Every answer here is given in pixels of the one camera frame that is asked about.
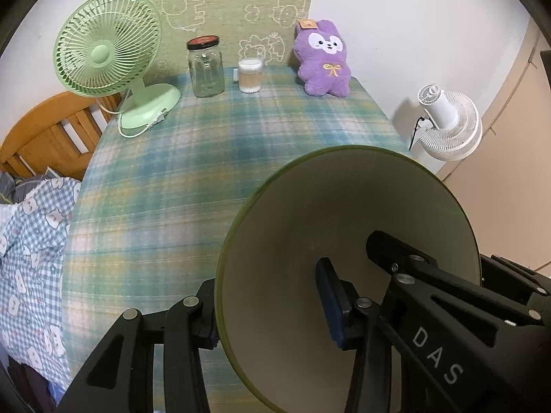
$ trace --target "wooden headboard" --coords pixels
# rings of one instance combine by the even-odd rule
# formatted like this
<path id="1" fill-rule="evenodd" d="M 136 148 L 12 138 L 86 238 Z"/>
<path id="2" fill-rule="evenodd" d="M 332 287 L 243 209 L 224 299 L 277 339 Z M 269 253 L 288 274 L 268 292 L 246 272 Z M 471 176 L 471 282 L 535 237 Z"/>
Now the wooden headboard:
<path id="1" fill-rule="evenodd" d="M 114 112 L 120 95 L 99 99 L 101 104 Z M 90 106 L 93 98 L 85 98 L 71 92 L 60 93 L 33 108 L 21 118 L 0 148 L 0 168 L 21 177 L 31 177 L 23 160 L 35 173 L 43 173 L 50 166 L 66 177 L 82 180 L 92 153 L 101 136 Z M 106 121 L 111 115 L 101 110 Z M 81 153 L 71 140 L 61 122 L 71 124 L 88 152 Z"/>

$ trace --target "white wall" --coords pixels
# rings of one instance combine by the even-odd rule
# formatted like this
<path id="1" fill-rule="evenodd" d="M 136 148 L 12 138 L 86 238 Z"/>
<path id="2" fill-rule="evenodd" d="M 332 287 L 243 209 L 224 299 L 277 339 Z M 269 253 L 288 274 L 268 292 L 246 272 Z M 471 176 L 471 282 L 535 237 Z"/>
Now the white wall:
<path id="1" fill-rule="evenodd" d="M 0 141 L 28 110 L 64 90 L 53 44 L 84 1 L 39 0 L 0 57 Z M 469 95 L 484 113 L 528 24 L 518 0 L 312 0 L 310 16 L 334 20 L 354 76 L 391 119 L 407 116 L 407 100 L 416 106 L 418 89 L 430 82 Z"/>

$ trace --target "jar lid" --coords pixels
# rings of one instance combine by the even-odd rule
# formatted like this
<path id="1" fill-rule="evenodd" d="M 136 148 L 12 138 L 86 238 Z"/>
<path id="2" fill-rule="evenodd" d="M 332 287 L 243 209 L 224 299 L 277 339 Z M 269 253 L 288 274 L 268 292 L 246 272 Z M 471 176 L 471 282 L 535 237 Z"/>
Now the jar lid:
<path id="1" fill-rule="evenodd" d="M 261 59 L 241 59 L 238 62 L 238 67 L 242 73 L 255 73 L 256 71 L 262 70 L 262 60 Z"/>
<path id="2" fill-rule="evenodd" d="M 196 51 L 197 49 L 211 48 L 219 43 L 220 38 L 217 35 L 202 35 L 190 40 L 186 45 L 190 51 Z"/>

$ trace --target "cotton swab container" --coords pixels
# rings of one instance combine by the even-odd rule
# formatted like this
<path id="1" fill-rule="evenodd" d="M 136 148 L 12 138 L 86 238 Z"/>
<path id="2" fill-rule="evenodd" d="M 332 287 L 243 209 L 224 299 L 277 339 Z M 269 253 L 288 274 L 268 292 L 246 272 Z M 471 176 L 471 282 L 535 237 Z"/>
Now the cotton swab container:
<path id="1" fill-rule="evenodd" d="M 262 85 L 262 60 L 241 59 L 238 62 L 239 90 L 243 93 L 256 93 Z"/>

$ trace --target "blanket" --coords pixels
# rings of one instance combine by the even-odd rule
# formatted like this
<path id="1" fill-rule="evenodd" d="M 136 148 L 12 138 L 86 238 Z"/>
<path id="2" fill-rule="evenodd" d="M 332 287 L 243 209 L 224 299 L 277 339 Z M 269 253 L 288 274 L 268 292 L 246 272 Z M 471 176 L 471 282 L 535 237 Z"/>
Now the blanket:
<path id="1" fill-rule="evenodd" d="M 62 340 L 63 259 L 80 187 L 71 178 L 42 182 L 0 234 L 2 344 L 15 360 L 64 389 L 71 379 Z"/>

